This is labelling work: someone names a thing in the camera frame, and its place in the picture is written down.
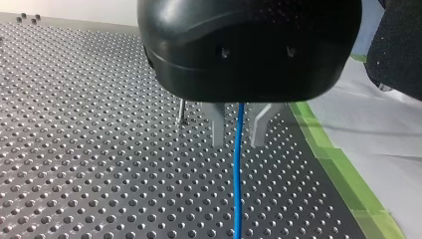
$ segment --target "metal surface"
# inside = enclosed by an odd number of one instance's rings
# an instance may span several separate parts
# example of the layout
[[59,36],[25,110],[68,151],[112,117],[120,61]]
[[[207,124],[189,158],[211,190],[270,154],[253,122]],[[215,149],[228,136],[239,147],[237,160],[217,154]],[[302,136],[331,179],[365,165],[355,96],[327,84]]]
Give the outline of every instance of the metal surface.
[[[147,67],[137,36],[1,24],[0,238],[230,238],[225,143]],[[290,110],[244,131],[245,238],[362,238]]]

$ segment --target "metal pin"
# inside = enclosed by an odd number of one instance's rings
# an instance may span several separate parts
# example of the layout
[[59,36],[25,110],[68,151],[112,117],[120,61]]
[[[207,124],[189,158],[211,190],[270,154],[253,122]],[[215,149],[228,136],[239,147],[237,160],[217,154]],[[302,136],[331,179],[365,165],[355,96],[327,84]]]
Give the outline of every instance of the metal pin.
[[186,101],[180,99],[180,109],[179,109],[179,117],[177,118],[177,123],[180,125],[186,124],[186,118],[184,116],[184,111],[186,108]]

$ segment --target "blue cable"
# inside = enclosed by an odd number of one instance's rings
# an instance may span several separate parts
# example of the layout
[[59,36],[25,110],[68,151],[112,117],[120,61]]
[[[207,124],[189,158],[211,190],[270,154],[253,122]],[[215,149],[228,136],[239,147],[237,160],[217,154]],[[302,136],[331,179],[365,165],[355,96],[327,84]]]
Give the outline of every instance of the blue cable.
[[239,104],[239,115],[236,129],[235,139],[235,155],[233,157],[233,191],[235,192],[235,221],[234,239],[242,238],[242,195],[240,184],[240,150],[242,144],[242,128],[243,128],[243,113],[245,111],[245,104]]

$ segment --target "green tape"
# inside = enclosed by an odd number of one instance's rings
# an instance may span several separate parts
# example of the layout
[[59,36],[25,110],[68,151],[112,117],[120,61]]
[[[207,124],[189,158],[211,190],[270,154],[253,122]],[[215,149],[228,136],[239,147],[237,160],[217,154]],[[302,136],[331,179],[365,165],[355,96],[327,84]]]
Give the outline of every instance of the green tape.
[[385,238],[372,216],[367,211],[351,211],[366,238]]
[[362,62],[362,63],[366,63],[366,61],[367,61],[366,56],[363,56],[363,55],[350,54],[350,57],[354,61],[358,61],[358,62]]
[[335,148],[307,103],[290,104],[302,132],[366,238],[405,238],[397,223],[339,148]]
[[386,211],[377,214],[367,211],[351,211],[366,238],[405,238],[397,223]]

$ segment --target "mounting hole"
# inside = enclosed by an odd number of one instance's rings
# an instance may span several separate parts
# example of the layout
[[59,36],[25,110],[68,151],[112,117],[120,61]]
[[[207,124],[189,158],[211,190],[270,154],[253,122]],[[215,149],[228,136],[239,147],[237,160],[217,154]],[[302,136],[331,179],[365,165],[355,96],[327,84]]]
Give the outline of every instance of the mounting hole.
[[227,59],[230,57],[230,50],[227,47],[223,47],[221,45],[215,48],[215,53],[217,54],[217,57],[222,59]]

